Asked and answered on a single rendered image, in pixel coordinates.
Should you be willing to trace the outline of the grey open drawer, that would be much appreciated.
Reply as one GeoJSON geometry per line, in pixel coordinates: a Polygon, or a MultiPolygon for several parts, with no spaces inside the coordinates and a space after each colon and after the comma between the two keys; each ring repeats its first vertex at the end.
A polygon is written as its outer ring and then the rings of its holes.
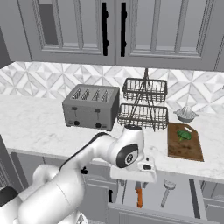
{"type": "Polygon", "coordinates": [[[201,196],[200,183],[183,175],[160,172],[157,183],[143,189],[143,207],[137,207],[135,182],[127,185],[118,182],[116,200],[108,204],[109,224],[202,224],[207,219],[201,196]],[[164,181],[176,184],[169,192],[164,207],[164,181]]]}

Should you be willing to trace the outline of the grey citrus juicer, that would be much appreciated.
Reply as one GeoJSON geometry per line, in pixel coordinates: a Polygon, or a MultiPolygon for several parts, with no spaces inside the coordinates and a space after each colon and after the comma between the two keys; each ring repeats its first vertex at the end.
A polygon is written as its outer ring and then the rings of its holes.
{"type": "Polygon", "coordinates": [[[198,116],[198,114],[192,111],[189,105],[174,111],[174,114],[176,114],[178,119],[184,123],[190,123],[195,117],[198,116]]]}

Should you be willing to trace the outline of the grey base drawer stack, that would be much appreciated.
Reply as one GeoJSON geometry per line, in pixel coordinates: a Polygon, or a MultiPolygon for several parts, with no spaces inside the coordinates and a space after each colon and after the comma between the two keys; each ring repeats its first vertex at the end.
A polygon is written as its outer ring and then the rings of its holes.
{"type": "Polygon", "coordinates": [[[206,209],[206,217],[210,221],[224,224],[224,184],[203,180],[200,183],[206,209]]]}

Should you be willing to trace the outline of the grey wall cupboard door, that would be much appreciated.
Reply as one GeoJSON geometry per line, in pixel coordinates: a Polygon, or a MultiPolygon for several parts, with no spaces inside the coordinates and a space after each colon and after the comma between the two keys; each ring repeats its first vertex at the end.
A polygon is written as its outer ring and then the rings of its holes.
{"type": "Polygon", "coordinates": [[[116,0],[116,64],[224,71],[224,0],[116,0]],[[126,48],[121,57],[121,3],[126,48]]]}
{"type": "Polygon", "coordinates": [[[115,0],[18,0],[34,61],[113,66],[115,0]],[[107,4],[108,56],[102,52],[102,3],[107,4]]]}

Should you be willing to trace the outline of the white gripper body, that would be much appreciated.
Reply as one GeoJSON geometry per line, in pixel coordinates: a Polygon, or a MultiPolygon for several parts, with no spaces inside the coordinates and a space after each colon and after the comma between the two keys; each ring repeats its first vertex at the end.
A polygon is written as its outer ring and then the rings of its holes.
{"type": "Polygon", "coordinates": [[[110,177],[112,179],[133,180],[139,182],[157,181],[157,174],[154,171],[128,171],[126,168],[110,167],[110,177]]]}

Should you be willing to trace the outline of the brown wooden cutting board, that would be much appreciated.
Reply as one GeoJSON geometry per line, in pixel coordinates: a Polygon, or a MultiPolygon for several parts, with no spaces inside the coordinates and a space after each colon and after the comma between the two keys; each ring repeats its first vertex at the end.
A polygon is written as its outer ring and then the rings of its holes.
{"type": "Polygon", "coordinates": [[[203,153],[200,146],[198,132],[185,123],[170,122],[167,132],[168,156],[203,162],[203,153]],[[178,130],[186,130],[191,133],[191,140],[179,140],[178,130]]]}

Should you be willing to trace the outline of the green broccoli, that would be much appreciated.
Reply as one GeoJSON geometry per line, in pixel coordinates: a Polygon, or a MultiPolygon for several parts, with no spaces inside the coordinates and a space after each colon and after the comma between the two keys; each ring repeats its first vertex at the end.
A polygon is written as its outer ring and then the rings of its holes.
{"type": "Polygon", "coordinates": [[[180,141],[191,140],[192,139],[191,133],[186,131],[186,130],[180,129],[180,130],[177,131],[177,134],[178,134],[178,137],[179,137],[180,141]]]}

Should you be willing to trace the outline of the grey base cupboard door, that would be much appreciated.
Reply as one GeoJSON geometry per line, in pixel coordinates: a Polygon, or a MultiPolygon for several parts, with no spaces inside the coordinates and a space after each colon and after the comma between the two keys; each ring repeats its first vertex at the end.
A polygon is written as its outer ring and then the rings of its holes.
{"type": "Polygon", "coordinates": [[[100,176],[84,175],[86,190],[83,201],[79,206],[79,210],[93,221],[104,222],[108,224],[108,191],[113,190],[113,202],[116,201],[117,182],[107,181],[100,176]]]}

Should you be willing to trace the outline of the grey four-slot toaster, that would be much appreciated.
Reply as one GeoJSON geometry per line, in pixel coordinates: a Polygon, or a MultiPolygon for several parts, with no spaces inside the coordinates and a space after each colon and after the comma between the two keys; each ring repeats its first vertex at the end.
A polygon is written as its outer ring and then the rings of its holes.
{"type": "Polygon", "coordinates": [[[62,102],[67,127],[111,131],[120,106],[120,88],[78,84],[62,102]]]}

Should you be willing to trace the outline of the grey side wall cupboard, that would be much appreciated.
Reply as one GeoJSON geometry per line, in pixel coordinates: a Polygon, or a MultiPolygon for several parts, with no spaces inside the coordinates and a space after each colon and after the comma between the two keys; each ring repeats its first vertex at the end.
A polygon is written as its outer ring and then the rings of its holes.
{"type": "Polygon", "coordinates": [[[10,60],[30,62],[32,56],[18,0],[0,0],[0,27],[10,60]]]}

